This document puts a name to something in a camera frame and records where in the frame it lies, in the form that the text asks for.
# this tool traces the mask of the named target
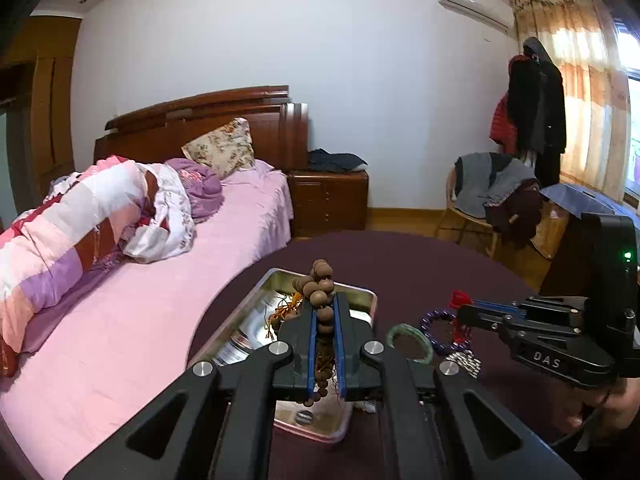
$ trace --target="floral pillowcase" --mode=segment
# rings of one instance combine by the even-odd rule
[[[236,117],[228,124],[193,139],[182,147],[184,156],[216,172],[220,179],[254,164],[249,121]]]

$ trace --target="white wall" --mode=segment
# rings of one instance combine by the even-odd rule
[[[369,163],[369,206],[441,208],[456,157],[495,147],[489,126],[516,50],[438,0],[106,0],[76,46],[76,167],[114,116],[289,84],[309,104],[312,148]]]

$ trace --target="dark red tablecloth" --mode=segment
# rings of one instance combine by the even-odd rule
[[[240,272],[211,302],[194,334],[190,357],[267,270],[309,272],[318,258],[331,264],[336,281],[378,295],[374,322],[378,339],[397,323],[417,326],[426,311],[446,307],[454,290],[495,302],[519,301],[533,293],[510,270],[452,242],[390,232],[332,233],[293,242]],[[556,436],[550,421],[548,380],[512,361],[495,333],[475,330],[473,345],[482,361],[482,383],[538,434]],[[375,415],[354,412],[345,439],[332,446],[274,432],[272,479],[373,480],[382,478],[382,471]]]

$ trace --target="air conditioner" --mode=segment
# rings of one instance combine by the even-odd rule
[[[513,10],[501,0],[440,0],[440,4],[503,32],[513,27]]]

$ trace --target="hand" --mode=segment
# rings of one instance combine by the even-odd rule
[[[567,383],[557,383],[554,394],[554,423],[559,430],[570,433],[582,423],[585,406],[598,406],[608,388],[581,390]],[[598,420],[594,421],[594,436],[599,439],[613,436],[628,428],[640,408],[640,378],[619,378],[604,403]]]

